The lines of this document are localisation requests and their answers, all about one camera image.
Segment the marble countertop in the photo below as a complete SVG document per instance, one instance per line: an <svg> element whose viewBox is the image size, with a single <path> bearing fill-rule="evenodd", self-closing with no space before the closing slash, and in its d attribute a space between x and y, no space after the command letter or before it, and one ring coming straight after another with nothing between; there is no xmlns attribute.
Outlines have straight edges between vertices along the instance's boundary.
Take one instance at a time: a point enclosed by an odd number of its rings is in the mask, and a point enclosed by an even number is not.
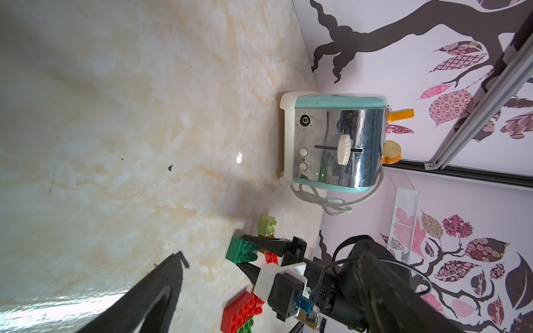
<svg viewBox="0 0 533 333"><path fill-rule="evenodd" d="M322 209L278 180L281 95L316 90L290 0L0 7L0 331L76 330L182 251L171 332L217 332L260 214L312 257Z"/></svg>

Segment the white cable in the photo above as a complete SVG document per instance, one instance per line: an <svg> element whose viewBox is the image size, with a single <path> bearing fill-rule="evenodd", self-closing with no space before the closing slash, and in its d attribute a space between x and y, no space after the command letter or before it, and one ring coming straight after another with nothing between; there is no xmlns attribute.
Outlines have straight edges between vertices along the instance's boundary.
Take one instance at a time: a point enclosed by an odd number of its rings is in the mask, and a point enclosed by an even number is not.
<svg viewBox="0 0 533 333"><path fill-rule="evenodd" d="M350 202L344 199L340 199L340 198L323 198L318 194L317 189L312 186L310 186L310 188L311 190L313 190L314 194L304 191L301 184L300 184L299 191L296 191L292 185L290 186L290 188L293 190L294 194L301 200L305 202L310 202L311 204L321 205L324 211L328 213L328 215L338 216L338 215L342 215L346 213L351 213L352 212L351 206L360 204L361 202L364 202L370 199L374 194L376 194L377 191L379 191L379 189L381 188L381 185L383 185L384 180L385 180L385 175L383 173L383 167L380 166L379 167L379 181L377 182L377 185L366 196L360 199L357 199L355 201L350 201ZM326 209L326 207L336 210L336 212L331 212L330 210Z"/></svg>

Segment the power cord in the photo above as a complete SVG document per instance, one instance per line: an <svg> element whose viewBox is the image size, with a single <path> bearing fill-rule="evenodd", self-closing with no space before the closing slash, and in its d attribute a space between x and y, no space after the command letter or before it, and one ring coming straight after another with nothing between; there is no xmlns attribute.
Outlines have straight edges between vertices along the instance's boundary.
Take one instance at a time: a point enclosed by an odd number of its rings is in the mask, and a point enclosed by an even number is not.
<svg viewBox="0 0 533 333"><path fill-rule="evenodd" d="M395 265L398 265L398 266L405 267L405 268L415 272L416 274L420 275L427 282L427 289L419 291L417 293L420 296L429 294L429 292L431 291L431 288L432 288L431 281L429 280L429 278L427 276L425 276L418 269L416 269L414 267L411 267L411 266L409 266L407 264L404 264L402 262L398 262L396 260L387 259L387 258L378 258L378 259L381 260L382 262L385 262L385 263L391 263L391 264L395 264ZM326 274L327 270L329 270L329 269L331 269L334 266L339 265L339 264L358 262L358 261L359 261L359 258L346 258L346 259L341 259L341 260L334 261L334 262L330 263L329 265L327 265L326 267L324 267L322 269L322 271L320 272L320 277L318 278L317 285L313 288L313 290L309 294L313 295L314 293L316 293L318 291L318 288L320 288L320 285L322 284L322 280L324 279L324 274Z"/></svg>
<svg viewBox="0 0 533 333"><path fill-rule="evenodd" d="M313 193L304 191L301 184L300 184L299 191L296 191L292 185L290 186L290 188L293 190L293 193L301 200L305 202L310 202L311 204L321 205L324 211L328 213L328 215L338 216L338 215L342 215L346 213L351 213L352 206L360 204L361 202L364 202L370 199L374 194L376 194L377 191L379 191L379 189L381 188L381 185L383 185L384 180L385 180L385 175L383 173L383 166L380 166L379 167L379 181L377 182L377 185L372 189L372 191L360 199L357 199L355 201L349 201L349 202L344 199L340 199L340 198L323 198L318 194L317 189L312 186L310 186L310 188L311 190L313 190ZM327 208L336 210L336 212L330 211Z"/></svg>

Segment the teal toaster lid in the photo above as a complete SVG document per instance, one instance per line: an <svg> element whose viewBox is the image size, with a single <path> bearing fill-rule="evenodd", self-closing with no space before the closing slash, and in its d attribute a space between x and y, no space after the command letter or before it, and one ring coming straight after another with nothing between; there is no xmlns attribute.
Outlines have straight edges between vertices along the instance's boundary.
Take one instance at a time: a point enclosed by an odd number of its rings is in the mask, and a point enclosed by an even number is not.
<svg viewBox="0 0 533 333"><path fill-rule="evenodd" d="M298 97L297 109L384 109L389 101L383 95L316 94Z"/></svg>

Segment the blue connector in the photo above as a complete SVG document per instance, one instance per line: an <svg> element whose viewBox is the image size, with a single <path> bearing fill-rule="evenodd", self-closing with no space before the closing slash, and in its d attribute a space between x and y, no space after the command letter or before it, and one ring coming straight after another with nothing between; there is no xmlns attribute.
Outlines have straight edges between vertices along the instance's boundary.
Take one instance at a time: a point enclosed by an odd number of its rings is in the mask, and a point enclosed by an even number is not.
<svg viewBox="0 0 533 333"><path fill-rule="evenodd" d="M313 313L314 303L311 302L307 297L303 297L302 295L299 295L296 303L298 307L300 307L300 309L305 311L307 314L310 315Z"/></svg>

